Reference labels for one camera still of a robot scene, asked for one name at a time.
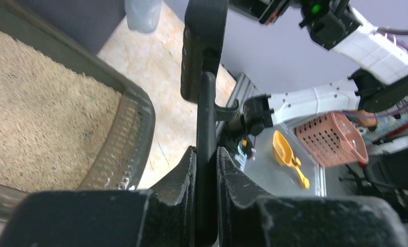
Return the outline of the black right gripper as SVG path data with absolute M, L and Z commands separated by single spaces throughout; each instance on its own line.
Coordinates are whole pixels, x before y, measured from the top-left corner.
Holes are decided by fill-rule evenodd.
M 291 0 L 229 0 L 229 8 L 262 25 L 274 23 L 291 5 Z

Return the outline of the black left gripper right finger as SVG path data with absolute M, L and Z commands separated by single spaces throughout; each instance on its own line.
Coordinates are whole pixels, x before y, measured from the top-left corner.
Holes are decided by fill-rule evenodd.
M 397 213 L 375 197 L 277 197 L 217 150 L 220 246 L 408 246 Z

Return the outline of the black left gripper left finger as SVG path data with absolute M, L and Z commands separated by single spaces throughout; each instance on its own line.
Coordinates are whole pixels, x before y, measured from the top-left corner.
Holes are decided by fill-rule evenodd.
M 44 191 L 12 213 L 0 246 L 193 246 L 196 149 L 147 190 Z

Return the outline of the black litter scoop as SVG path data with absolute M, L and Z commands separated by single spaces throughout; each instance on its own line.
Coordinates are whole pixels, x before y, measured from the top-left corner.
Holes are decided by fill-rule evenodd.
M 218 235 L 217 131 L 218 121 L 239 112 L 215 102 L 216 77 L 223 50 L 228 1 L 189 1 L 183 31 L 181 96 L 197 105 L 194 234 L 192 246 L 212 246 Z

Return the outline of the grey ribbed trash bin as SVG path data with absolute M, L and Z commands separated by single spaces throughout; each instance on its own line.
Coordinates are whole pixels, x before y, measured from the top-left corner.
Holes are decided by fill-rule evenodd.
M 45 21 L 97 54 L 125 17 L 123 0 L 18 1 Z

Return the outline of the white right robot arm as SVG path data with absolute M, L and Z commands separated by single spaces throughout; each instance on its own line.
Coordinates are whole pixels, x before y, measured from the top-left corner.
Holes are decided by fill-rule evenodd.
M 350 1 L 375 26 L 408 29 L 408 1 Z M 262 26 L 234 11 L 228 13 L 223 65 L 244 72 L 261 93 L 288 93 L 332 83 L 360 66 L 314 43 L 302 16 L 289 8 L 274 24 Z

